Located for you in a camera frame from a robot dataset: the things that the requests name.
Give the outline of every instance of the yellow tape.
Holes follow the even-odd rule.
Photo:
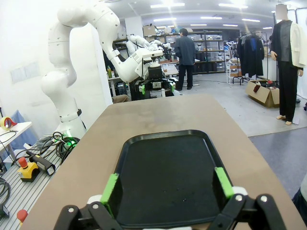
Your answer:
[[[13,120],[8,116],[5,116],[0,120],[0,127],[4,130],[10,130],[10,128],[15,125],[17,125],[17,123],[13,122]]]

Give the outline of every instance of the gray floor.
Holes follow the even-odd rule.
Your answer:
[[[244,85],[229,85],[214,81],[226,81],[226,74],[195,75],[192,90],[186,87],[181,91],[184,95],[207,93],[212,95],[238,123],[248,137],[282,132],[307,127],[307,112],[303,110],[305,99],[297,105],[295,115],[299,117],[299,125],[286,126],[283,121],[277,120],[278,108],[266,108],[250,99],[245,93]]]
[[[290,197],[307,173],[306,137],[307,128],[250,137]]]

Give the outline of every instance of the green bottle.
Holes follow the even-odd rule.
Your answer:
[[[110,66],[107,66],[107,75],[109,76],[109,78],[112,78],[112,70],[110,68]]]

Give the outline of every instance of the white jacket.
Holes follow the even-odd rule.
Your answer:
[[[303,28],[295,22],[291,24],[290,43],[293,65],[304,68],[307,65],[307,37]]]

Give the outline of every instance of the red button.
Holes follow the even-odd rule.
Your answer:
[[[17,219],[19,219],[21,222],[24,222],[27,216],[28,216],[28,212],[24,209],[21,209],[17,212]]]
[[[27,163],[27,161],[25,160],[24,157],[21,157],[21,158],[18,160],[18,162],[19,162],[19,164],[20,164],[20,166],[21,166],[22,168],[25,168],[25,167],[27,167],[27,165],[28,165],[28,163]]]

